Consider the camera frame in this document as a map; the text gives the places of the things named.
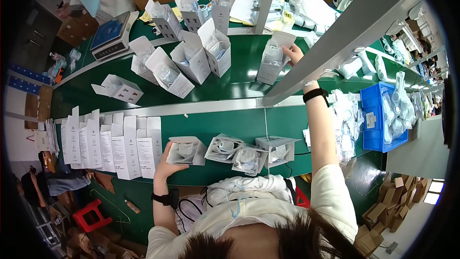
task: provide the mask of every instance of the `red plastic stool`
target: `red plastic stool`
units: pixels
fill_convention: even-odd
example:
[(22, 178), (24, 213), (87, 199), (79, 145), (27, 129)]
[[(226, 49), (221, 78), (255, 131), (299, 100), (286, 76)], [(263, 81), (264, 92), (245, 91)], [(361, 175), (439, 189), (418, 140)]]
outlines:
[(302, 190), (300, 190), (298, 186), (295, 187), (295, 193), (297, 193), (297, 206), (310, 209), (310, 200), (308, 200), (307, 196), (302, 192)]
[[(77, 222), (78, 226), (80, 226), (84, 232), (91, 232), (99, 227), (102, 227), (102, 226), (106, 226), (107, 224), (109, 223), (112, 223), (112, 218), (104, 218), (101, 214), (101, 212), (99, 211), (98, 209), (98, 205), (101, 204), (101, 200), (99, 199), (96, 199), (94, 200), (93, 202), (89, 203), (88, 205), (86, 205), (83, 209), (80, 209), (78, 210), (77, 212), (75, 212), (72, 216), (74, 217), (74, 220)], [(95, 221), (94, 218), (92, 218), (92, 220), (95, 222), (95, 223), (92, 223), (92, 224), (88, 224), (88, 222), (86, 222), (86, 220), (83, 218), (83, 216), (85, 214), (89, 214), (90, 217), (91, 214), (90, 214), (90, 211), (93, 210), (96, 212), (96, 214), (98, 215), (99, 217), (99, 221)]]

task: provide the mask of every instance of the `blue plastic crate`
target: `blue plastic crate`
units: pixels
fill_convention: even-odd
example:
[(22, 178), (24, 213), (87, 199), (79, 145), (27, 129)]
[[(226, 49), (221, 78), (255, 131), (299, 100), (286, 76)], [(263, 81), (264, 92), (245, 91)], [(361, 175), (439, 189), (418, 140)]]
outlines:
[(390, 144), (384, 144), (383, 130), (384, 130), (384, 117), (383, 117), (383, 101), (382, 92), (385, 90), (394, 91), (395, 86), (379, 82), (371, 87), (361, 89), (361, 106), (364, 116), (364, 131), (362, 135), (362, 148), (366, 150), (388, 152), (408, 140), (408, 130), (401, 136), (391, 141)]

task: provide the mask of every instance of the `white plastic item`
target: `white plastic item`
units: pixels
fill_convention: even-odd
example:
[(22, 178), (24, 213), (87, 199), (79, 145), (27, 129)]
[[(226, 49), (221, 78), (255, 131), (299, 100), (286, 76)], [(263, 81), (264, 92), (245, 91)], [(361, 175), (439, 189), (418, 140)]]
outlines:
[(375, 57), (375, 68), (377, 69), (377, 75), (379, 76), (379, 79), (383, 82), (388, 81), (385, 63), (383, 62), (383, 58), (380, 55)]
[(339, 65), (337, 71), (345, 77), (350, 79), (362, 67), (362, 61), (356, 58), (352, 63)]
[(362, 61), (362, 72), (364, 75), (372, 75), (377, 73), (374, 66), (372, 65), (371, 61), (368, 58), (368, 55), (365, 50), (358, 53), (358, 57)]

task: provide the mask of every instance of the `wrist watch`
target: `wrist watch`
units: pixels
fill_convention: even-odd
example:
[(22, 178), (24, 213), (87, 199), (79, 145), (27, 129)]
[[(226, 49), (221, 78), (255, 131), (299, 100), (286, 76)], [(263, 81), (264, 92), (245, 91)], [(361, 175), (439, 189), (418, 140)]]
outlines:
[(173, 209), (177, 209), (179, 204), (179, 189), (169, 189), (169, 193), (162, 196), (155, 195), (155, 192), (152, 192), (150, 200), (155, 200), (163, 203), (164, 206), (171, 206)]
[(326, 105), (329, 107), (329, 102), (327, 99), (328, 92), (322, 88), (316, 88), (313, 90), (308, 91), (306, 94), (304, 94), (303, 99), (304, 103), (307, 103), (310, 99), (316, 97), (316, 96), (322, 96), (324, 100), (326, 101)]

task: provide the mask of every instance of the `aluminum frame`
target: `aluminum frame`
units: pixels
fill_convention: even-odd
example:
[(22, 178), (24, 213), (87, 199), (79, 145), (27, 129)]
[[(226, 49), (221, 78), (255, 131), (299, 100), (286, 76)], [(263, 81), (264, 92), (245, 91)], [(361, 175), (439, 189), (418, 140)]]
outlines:
[(366, 47), (385, 35), (395, 20), (404, 20), (422, 0), (354, 0), (336, 22), (264, 97), (263, 106), (273, 106), (317, 80), (325, 69), (335, 69), (357, 47)]

